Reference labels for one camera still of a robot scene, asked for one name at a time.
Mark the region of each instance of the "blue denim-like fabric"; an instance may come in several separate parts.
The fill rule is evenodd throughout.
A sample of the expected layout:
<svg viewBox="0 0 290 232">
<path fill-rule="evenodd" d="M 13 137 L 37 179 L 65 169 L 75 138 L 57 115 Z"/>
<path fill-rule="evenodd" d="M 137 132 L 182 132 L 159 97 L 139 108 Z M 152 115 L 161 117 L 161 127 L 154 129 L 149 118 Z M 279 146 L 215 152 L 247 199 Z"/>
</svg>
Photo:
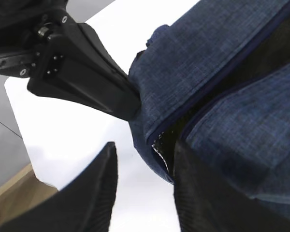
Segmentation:
<svg viewBox="0 0 290 232">
<path fill-rule="evenodd" d="M 248 197 L 290 205 L 290 64 L 219 100 L 186 142 Z"/>
<path fill-rule="evenodd" d="M 130 127 L 136 149 L 155 173 L 172 181 L 148 144 L 149 136 L 288 2 L 201 0 L 152 37 L 130 69 L 129 80 L 142 101 Z M 217 105 L 225 108 L 217 109 L 212 121 L 198 123 L 187 142 L 235 188 L 290 218 L 290 65 L 250 88 L 252 92 L 245 88 L 228 104 Z M 241 106 L 234 106 L 233 100 Z"/>
</svg>

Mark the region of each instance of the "black mount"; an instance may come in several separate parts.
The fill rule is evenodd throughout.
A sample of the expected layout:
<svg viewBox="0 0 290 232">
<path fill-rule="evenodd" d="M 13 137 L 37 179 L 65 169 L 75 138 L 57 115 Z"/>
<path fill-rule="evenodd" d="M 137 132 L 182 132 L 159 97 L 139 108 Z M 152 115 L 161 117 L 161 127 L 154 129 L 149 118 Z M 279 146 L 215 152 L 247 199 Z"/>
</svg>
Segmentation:
<svg viewBox="0 0 290 232">
<path fill-rule="evenodd" d="M 67 14 L 66 0 L 32 2 L 0 15 L 0 74 L 30 77 L 28 90 L 37 96 L 132 119 L 139 94 L 94 29 Z"/>
</svg>

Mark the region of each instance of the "screw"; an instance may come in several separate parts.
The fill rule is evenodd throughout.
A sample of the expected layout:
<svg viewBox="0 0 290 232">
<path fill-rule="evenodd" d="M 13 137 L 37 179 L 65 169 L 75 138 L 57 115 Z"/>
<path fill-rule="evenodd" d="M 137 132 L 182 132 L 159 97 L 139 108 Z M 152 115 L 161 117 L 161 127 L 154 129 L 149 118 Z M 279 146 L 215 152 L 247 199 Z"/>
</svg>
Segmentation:
<svg viewBox="0 0 290 232">
<path fill-rule="evenodd" d="M 67 16 L 64 16 L 63 18 L 62 18 L 62 23 L 66 23 L 68 21 L 68 17 Z"/>
<path fill-rule="evenodd" d="M 23 75 L 26 74 L 26 72 L 27 72 L 27 70 L 26 69 L 23 69 L 22 71 L 20 71 L 20 75 L 23 76 Z"/>
</svg>

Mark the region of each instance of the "white table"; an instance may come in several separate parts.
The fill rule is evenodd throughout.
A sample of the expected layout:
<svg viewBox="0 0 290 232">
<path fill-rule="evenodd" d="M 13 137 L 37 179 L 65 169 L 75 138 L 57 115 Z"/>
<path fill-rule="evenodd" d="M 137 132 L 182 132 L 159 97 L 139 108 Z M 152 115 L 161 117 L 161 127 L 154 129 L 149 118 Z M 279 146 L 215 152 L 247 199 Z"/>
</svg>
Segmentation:
<svg viewBox="0 0 290 232">
<path fill-rule="evenodd" d="M 116 0 L 87 23 L 128 72 L 155 28 L 171 25 L 196 2 Z M 5 88 L 39 180 L 63 189 L 108 141 L 115 141 L 119 180 L 110 231 L 180 231 L 173 186 L 140 158 L 127 122 L 76 103 L 36 97 L 27 91 L 27 82 L 9 78 Z"/>
</svg>

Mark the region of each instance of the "zipper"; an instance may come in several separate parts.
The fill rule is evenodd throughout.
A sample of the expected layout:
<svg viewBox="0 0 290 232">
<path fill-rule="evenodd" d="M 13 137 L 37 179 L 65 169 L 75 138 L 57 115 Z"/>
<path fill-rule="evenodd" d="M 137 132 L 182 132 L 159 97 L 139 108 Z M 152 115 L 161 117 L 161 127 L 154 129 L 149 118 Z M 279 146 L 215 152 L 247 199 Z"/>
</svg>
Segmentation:
<svg viewBox="0 0 290 232">
<path fill-rule="evenodd" d="M 196 102 L 198 102 L 206 94 L 208 94 L 211 90 L 213 90 L 213 88 L 220 81 L 222 81 L 226 76 L 228 76 L 242 61 L 244 61 L 245 58 L 247 58 L 249 54 L 251 54 L 257 48 L 257 46 L 264 39 L 266 39 L 279 26 L 279 24 L 282 23 L 289 15 L 290 15 L 290 1 L 280 9 L 280 11 L 267 23 L 267 25 L 265 25 L 264 28 L 262 28 L 255 35 L 255 37 L 252 38 L 246 44 L 246 46 L 229 61 L 227 65 L 225 65 L 216 75 L 214 75 L 211 81 L 205 84 L 199 91 L 197 91 L 192 97 L 190 97 L 190 99 L 185 104 L 180 106 L 173 114 L 171 114 L 167 119 L 165 119 L 157 127 L 157 129 L 149 136 L 147 144 L 149 145 L 154 144 L 155 140 L 157 140 L 159 135 L 165 132 L 174 122 L 176 122 L 181 116 L 183 116 L 185 112 L 187 112 Z M 223 95 L 224 94 L 227 95 L 230 93 L 229 91 L 226 91 L 225 93 L 223 93 Z M 206 108 L 210 107 L 210 103 L 206 104 L 205 107 Z"/>
</svg>

